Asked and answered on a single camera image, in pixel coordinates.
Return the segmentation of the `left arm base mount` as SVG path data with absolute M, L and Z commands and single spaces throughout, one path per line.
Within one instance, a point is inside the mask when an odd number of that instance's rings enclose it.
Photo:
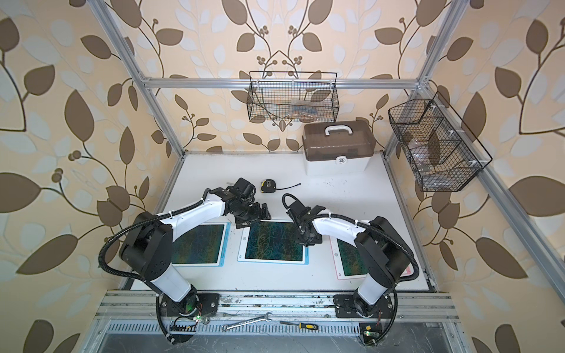
M 163 295 L 157 306 L 162 316 L 188 317 L 213 316 L 219 309 L 220 294 L 195 293 L 188 294 L 179 302 Z

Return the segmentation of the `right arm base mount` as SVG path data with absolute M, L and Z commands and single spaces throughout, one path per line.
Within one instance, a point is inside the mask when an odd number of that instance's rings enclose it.
M 379 298 L 375 304 L 366 304 L 357 294 L 336 294 L 333 304 L 339 319 L 391 319 L 395 308 L 388 297 Z

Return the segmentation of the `pink writing tablet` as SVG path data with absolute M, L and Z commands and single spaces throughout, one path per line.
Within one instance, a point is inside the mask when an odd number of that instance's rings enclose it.
M 334 237 L 330 237 L 330 245 L 338 280 L 365 278 L 368 270 L 354 246 Z

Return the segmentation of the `blue writing tablet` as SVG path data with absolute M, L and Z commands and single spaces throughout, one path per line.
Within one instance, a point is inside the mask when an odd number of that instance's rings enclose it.
M 176 267 L 222 267 L 230 232 L 228 223 L 203 224 L 181 235 L 172 248 Z
M 247 263 L 309 264 L 309 252 L 298 244 L 300 232 L 292 222 L 259 222 L 246 228 L 237 260 Z

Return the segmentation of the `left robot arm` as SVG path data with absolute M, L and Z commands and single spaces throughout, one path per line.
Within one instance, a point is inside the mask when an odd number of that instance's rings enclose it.
M 161 214 L 143 212 L 134 224 L 109 238 L 98 256 L 100 268 L 111 275 L 145 283 L 156 294 L 174 303 L 197 305 L 197 289 L 172 264 L 173 244 L 192 229 L 213 219 L 231 215 L 238 229 L 272 219 L 267 204 L 255 201 L 256 188 L 244 178 L 226 188 L 205 189 L 202 198 L 179 210 Z M 112 268 L 106 254 L 121 237 L 119 257 L 131 272 Z

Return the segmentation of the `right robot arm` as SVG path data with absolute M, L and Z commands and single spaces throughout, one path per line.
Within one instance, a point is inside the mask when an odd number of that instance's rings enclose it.
M 283 194 L 282 203 L 298 229 L 298 244 L 310 247 L 320 244 L 326 236 L 357 249 L 368 273 L 355 290 L 353 302 L 345 307 L 359 316 L 373 316 L 382 297 L 395 294 L 401 282 L 419 277 L 420 268 L 413 250 L 384 217 L 359 221 L 331 213 L 319 205 L 308 207 L 292 194 Z

